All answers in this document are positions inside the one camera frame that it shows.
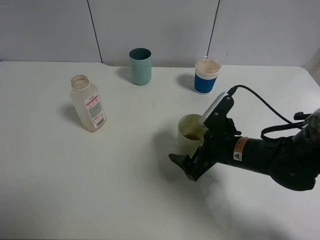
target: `white table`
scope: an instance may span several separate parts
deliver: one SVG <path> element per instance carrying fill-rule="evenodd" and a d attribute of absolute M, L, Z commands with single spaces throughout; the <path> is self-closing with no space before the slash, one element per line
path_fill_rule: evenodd
<path fill-rule="evenodd" d="M 177 123 L 202 114 L 236 84 L 276 110 L 320 107 L 320 88 L 299 67 L 224 65 L 209 95 L 194 68 L 155 67 L 148 85 L 101 63 L 0 63 L 0 237 L 105 240 L 310 240 L 320 237 L 320 184 L 288 190 L 269 176 L 216 164 L 198 182 L 168 158 Z M 71 78 L 98 86 L 107 123 L 81 127 Z M 243 136 L 282 124 L 244 89 L 232 117 Z M 280 132 L 277 136 L 295 134 Z"/>

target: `yellow cup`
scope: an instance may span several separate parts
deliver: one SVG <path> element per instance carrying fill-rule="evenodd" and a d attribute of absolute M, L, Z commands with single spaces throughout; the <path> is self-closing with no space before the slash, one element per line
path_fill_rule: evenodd
<path fill-rule="evenodd" d="M 197 148 L 204 143 L 204 134 L 208 129 L 199 124 L 200 118 L 201 115 L 189 114 L 180 119 L 177 139 L 179 154 L 188 154 L 192 158 Z"/>

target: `paper cup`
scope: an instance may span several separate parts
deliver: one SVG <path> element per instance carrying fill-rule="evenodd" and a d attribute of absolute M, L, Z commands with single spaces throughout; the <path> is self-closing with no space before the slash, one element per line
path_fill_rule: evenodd
<path fill-rule="evenodd" d="M 203 58 L 195 64 L 194 89 L 199 94 L 209 94 L 214 87 L 221 64 L 212 58 Z"/>
<path fill-rule="evenodd" d="M 208 130 L 199 124 L 201 118 L 198 114 L 189 114 L 181 118 L 178 124 L 177 148 L 179 154 L 189 155 L 190 158 L 195 154 L 197 148 L 204 143 L 204 134 Z M 191 140 L 186 137 L 196 136 L 197 140 Z"/>

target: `white wall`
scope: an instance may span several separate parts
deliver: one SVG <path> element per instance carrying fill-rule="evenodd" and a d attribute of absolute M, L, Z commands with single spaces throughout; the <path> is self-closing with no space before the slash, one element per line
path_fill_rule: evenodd
<path fill-rule="evenodd" d="M 209 55 L 223 64 L 305 66 L 320 62 L 319 48 L 319 0 L 221 0 Z"/>
<path fill-rule="evenodd" d="M 153 66 L 191 67 L 207 54 L 218 0 L 90 0 L 102 60 L 129 64 L 148 48 Z"/>
<path fill-rule="evenodd" d="M 86 0 L 0 0 L 0 61 L 100 62 Z"/>

